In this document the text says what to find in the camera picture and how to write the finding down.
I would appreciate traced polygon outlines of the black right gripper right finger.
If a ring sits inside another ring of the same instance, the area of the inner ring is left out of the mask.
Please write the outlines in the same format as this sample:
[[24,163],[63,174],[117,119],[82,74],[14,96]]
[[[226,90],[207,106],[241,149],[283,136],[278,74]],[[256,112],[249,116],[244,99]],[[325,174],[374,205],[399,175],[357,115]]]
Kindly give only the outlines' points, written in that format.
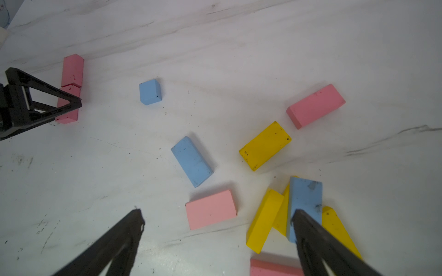
[[297,209],[291,223],[297,237],[300,264],[306,276],[327,276],[325,266],[337,276],[378,276],[309,214]]

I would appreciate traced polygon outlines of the pink rectangular block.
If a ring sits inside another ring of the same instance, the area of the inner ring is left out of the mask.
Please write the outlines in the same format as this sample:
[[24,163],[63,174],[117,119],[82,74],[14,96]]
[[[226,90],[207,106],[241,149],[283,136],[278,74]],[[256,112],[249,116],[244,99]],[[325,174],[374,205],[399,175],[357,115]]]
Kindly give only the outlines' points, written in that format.
[[[72,94],[76,97],[79,97],[80,93],[81,93],[81,89],[75,85],[67,85],[65,87],[62,87],[61,90],[64,92],[67,92],[69,94]],[[69,104],[68,100],[64,100],[64,99],[59,98],[57,107],[59,108],[61,106],[65,106],[67,104]],[[69,112],[69,113],[66,113],[64,115],[57,117],[55,121],[58,123],[61,123],[61,124],[69,124],[69,123],[76,122],[78,120],[78,112],[79,112],[78,109],[76,109],[72,112]]]

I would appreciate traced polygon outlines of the light blue long block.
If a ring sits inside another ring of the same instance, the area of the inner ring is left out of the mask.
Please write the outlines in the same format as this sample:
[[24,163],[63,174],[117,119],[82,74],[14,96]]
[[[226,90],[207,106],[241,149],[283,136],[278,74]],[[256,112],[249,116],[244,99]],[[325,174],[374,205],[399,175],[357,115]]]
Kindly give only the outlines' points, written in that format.
[[193,187],[199,187],[214,173],[189,137],[182,138],[171,151]]

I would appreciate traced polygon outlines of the yellow angled block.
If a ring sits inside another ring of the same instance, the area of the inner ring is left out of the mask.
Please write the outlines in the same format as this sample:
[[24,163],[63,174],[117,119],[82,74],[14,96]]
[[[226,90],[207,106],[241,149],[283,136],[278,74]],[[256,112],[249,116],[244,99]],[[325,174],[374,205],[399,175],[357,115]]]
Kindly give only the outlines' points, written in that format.
[[363,260],[359,250],[355,246],[349,233],[347,233],[336,211],[331,207],[323,207],[322,209],[322,226],[339,242],[341,242],[348,250],[355,254],[358,258]]

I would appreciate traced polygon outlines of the small blue cube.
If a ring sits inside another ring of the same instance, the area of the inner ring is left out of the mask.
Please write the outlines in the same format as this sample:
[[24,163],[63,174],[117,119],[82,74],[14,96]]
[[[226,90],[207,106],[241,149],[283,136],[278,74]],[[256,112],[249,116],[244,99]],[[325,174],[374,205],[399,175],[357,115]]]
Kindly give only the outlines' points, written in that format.
[[144,105],[162,101],[160,83],[156,79],[139,84],[140,102]]

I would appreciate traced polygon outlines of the blue block on yellow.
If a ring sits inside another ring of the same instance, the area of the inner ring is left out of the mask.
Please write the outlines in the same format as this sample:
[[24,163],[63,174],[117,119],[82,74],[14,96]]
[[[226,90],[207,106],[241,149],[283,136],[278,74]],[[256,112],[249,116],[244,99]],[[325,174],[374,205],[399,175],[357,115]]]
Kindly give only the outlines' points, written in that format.
[[322,182],[310,179],[291,177],[288,192],[287,239],[296,243],[292,217],[297,209],[305,211],[317,223],[322,224]]

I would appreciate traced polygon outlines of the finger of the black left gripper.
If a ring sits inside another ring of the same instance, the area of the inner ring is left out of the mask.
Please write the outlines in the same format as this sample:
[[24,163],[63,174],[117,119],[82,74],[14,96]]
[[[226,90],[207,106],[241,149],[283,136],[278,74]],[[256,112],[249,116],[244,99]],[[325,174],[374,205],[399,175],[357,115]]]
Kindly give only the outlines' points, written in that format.
[[[79,97],[62,91],[40,79],[10,67],[5,71],[8,84],[1,86],[1,140],[55,121],[61,115],[82,107]],[[32,100],[30,88],[68,100],[59,108]]]

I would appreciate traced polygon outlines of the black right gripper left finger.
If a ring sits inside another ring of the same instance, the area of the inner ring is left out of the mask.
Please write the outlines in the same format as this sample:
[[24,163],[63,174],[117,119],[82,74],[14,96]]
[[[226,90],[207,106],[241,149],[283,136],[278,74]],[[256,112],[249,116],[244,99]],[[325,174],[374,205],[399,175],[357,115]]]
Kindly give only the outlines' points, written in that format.
[[145,221],[140,209],[130,211],[100,239],[55,273],[56,276],[128,276],[133,268]]

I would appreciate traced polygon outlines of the light pink block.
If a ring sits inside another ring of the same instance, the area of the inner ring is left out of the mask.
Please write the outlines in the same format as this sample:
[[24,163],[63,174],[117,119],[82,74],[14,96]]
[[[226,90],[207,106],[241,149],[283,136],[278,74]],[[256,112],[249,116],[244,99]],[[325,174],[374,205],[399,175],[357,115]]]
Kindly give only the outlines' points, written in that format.
[[237,217],[232,191],[225,190],[185,204],[190,230]]

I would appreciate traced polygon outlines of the yellow rectangular block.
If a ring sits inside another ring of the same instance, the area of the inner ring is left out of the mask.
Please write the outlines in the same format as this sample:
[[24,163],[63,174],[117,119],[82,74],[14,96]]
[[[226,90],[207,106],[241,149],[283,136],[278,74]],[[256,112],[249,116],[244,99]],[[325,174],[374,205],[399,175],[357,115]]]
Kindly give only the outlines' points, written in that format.
[[256,171],[291,141],[289,134],[277,121],[274,121],[240,149],[239,154],[252,171]]

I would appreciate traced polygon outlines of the yellow upright block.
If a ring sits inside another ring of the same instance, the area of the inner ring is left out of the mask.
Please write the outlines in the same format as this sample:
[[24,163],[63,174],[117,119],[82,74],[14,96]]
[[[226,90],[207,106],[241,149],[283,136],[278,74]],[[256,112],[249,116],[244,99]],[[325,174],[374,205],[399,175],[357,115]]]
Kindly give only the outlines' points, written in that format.
[[246,233],[246,245],[256,254],[261,253],[283,200],[283,195],[273,189],[267,188]]

